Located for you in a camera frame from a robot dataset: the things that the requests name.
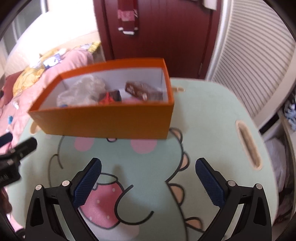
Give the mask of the red striped scarf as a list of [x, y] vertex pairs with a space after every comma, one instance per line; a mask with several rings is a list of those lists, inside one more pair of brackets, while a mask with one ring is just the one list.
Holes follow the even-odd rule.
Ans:
[[118, 0], [117, 1], [118, 30], [125, 35], [135, 35], [138, 31], [138, 1]]

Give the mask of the brown printed small carton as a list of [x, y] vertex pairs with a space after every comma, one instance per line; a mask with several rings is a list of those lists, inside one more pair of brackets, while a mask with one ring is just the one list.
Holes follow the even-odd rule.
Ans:
[[125, 84], [125, 91], [133, 97], [142, 101], [161, 101], [163, 92], [141, 81], [128, 81]]

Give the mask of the brown box red symbol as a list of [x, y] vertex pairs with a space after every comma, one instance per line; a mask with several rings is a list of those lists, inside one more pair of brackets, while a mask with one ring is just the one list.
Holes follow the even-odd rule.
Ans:
[[121, 102], [121, 95], [119, 90], [112, 90], [101, 93], [98, 98], [99, 104], [111, 104], [114, 102]]

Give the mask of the orange cardboard box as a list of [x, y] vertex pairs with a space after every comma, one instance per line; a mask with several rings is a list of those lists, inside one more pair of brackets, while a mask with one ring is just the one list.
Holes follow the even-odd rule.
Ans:
[[[124, 90], [128, 81], [142, 81], [159, 89], [163, 99], [128, 99], [110, 104], [56, 107], [56, 96], [88, 74], [103, 79], [111, 90]], [[97, 63], [58, 74], [37, 97], [28, 113], [47, 134], [165, 139], [173, 108], [174, 96], [164, 59], [132, 58]]]

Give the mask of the white louvered closet door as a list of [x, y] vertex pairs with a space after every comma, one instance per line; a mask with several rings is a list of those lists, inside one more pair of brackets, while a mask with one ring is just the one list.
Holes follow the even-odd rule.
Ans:
[[258, 128], [295, 85], [295, 40], [264, 1], [222, 1], [207, 79], [231, 90]]

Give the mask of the pink bed quilt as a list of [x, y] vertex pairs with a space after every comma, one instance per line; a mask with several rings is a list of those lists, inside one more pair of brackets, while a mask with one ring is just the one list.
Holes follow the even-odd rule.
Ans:
[[93, 53], [83, 48], [75, 48], [63, 55], [60, 63], [46, 70], [33, 86], [24, 90], [8, 104], [5, 105], [1, 101], [1, 135], [6, 132], [13, 134], [12, 142], [1, 147], [1, 153], [5, 153], [19, 142], [20, 136], [30, 119], [28, 110], [40, 93], [57, 75], [93, 63]]

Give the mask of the dark red wooden door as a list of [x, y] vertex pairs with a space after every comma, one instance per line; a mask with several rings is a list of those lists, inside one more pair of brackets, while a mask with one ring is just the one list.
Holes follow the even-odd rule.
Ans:
[[137, 1], [138, 29], [125, 34], [121, 1], [94, 1], [94, 14], [106, 60], [163, 58], [170, 77], [206, 77], [220, 22], [203, 1]]

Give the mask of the clear plastic cup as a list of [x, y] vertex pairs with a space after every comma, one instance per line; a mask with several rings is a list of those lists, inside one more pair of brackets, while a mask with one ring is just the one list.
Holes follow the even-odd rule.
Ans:
[[100, 94], [106, 92], [105, 87], [104, 79], [91, 74], [83, 75], [58, 95], [56, 104], [58, 107], [97, 104]]

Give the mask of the smartphone on bed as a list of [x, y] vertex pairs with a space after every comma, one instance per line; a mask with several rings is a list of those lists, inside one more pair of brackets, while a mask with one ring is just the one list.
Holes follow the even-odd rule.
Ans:
[[59, 53], [44, 60], [43, 65], [45, 69], [49, 69], [61, 62], [61, 55]]

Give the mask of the yellow pillow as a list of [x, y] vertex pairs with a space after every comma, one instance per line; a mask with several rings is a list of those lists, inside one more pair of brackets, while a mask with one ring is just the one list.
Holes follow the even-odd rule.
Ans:
[[47, 70], [44, 68], [43, 62], [49, 57], [59, 53], [61, 55], [61, 61], [63, 56], [68, 52], [67, 48], [54, 48], [44, 55], [41, 55], [39, 59], [35, 60], [29, 66], [27, 66], [20, 76], [16, 79], [13, 85], [13, 97], [19, 95], [22, 91], [33, 86], [39, 81], [42, 74]]

